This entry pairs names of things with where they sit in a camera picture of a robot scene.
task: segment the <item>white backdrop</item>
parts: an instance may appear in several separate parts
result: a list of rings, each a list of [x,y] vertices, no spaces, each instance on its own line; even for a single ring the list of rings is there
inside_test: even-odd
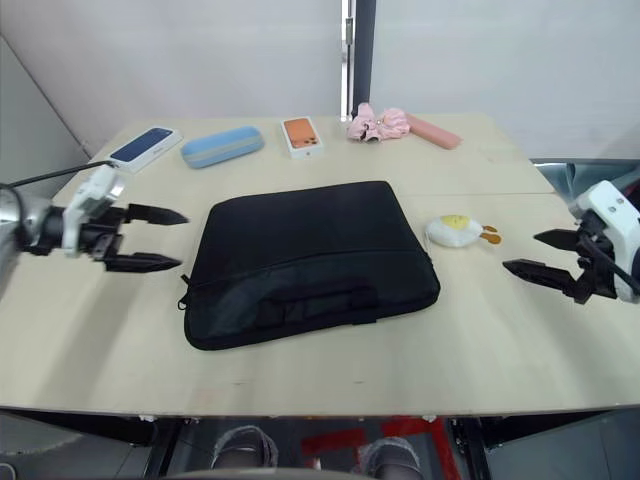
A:
[[[340,112],[340,0],[0,0],[0,31],[95,153],[148,117]]]
[[[371,100],[492,115],[529,157],[640,158],[639,0],[378,0]]]

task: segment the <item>table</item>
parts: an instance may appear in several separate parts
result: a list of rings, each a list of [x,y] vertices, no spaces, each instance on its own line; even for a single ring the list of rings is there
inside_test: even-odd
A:
[[[481,116],[458,119],[466,148],[478,152],[472,129],[462,131],[473,119],[486,128],[491,123]],[[448,120],[446,127],[454,130],[456,118]],[[214,126],[230,128],[249,121],[153,123],[176,126],[191,138]],[[316,123],[327,141],[333,122]],[[265,132],[269,125],[277,129],[275,119],[262,120],[259,126]],[[120,135],[97,157],[140,128]],[[329,163],[337,161],[332,152],[362,165],[365,159],[356,152],[376,148],[338,147],[327,141],[327,163],[294,163],[271,134],[265,133],[268,146],[263,154],[201,171],[189,170],[172,151],[136,175],[125,190],[119,204],[167,206],[191,218],[191,223],[173,227],[135,223],[123,228],[123,252],[153,251],[183,259],[177,269],[107,274],[100,264],[70,261],[60,252],[23,256],[0,302],[0,405],[204,416],[482,415],[640,403],[637,306],[602,298],[578,306],[559,292],[517,279],[501,266],[503,260],[524,257],[577,271],[574,255],[531,238],[548,228],[571,228],[572,217],[559,198],[545,193],[538,173],[516,155],[487,161],[490,173],[483,173],[471,160],[458,157],[459,152],[434,153],[442,163],[454,157],[467,162],[459,182],[448,183],[455,195],[446,193],[444,180],[453,176],[440,183],[427,180],[439,194],[413,190],[426,182],[407,179],[412,174],[449,169],[430,155],[425,155],[424,170],[399,162],[391,169],[382,157],[368,152],[366,161],[373,162],[376,175],[356,174],[353,168],[343,171],[347,177],[351,174],[348,180],[388,179],[420,239],[424,240],[425,222],[445,213],[468,213],[499,228],[504,236],[499,246],[428,246],[443,285],[432,307],[376,324],[238,349],[192,348],[184,338],[182,312],[176,308],[185,291],[179,275],[190,273],[210,206],[239,194],[331,183],[340,178],[336,163]],[[391,147],[397,145],[401,151],[407,148],[405,141],[410,139],[379,147],[394,155]],[[503,139],[492,148],[511,147]],[[254,175],[249,175],[247,165],[256,169]],[[510,165],[516,184],[529,185],[533,192],[509,191],[509,175],[496,172]],[[477,179],[471,179],[471,171]],[[277,172],[277,178],[268,172]],[[281,172],[290,175],[282,178]],[[64,204],[83,175],[56,201]],[[496,191],[487,191],[489,186]]]

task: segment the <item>floor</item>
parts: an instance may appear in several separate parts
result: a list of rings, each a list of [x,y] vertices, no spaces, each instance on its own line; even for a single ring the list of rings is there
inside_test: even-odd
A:
[[[305,466],[317,458],[325,469],[349,471],[356,462],[356,451],[347,445],[349,441],[341,447],[332,442],[336,438],[343,441],[354,431],[373,441],[382,436],[387,420],[227,418],[194,422],[182,428],[169,474],[207,469],[219,435],[250,423],[275,440],[281,466]],[[340,435],[327,437],[329,432]],[[424,433],[406,438],[418,452],[425,479],[445,479],[433,438]],[[0,415],[0,463],[13,465],[21,480],[138,478],[149,452],[150,448]],[[469,478],[462,459],[455,461],[460,479]],[[487,452],[487,461],[493,480],[640,479],[640,409],[608,413],[505,443]]]

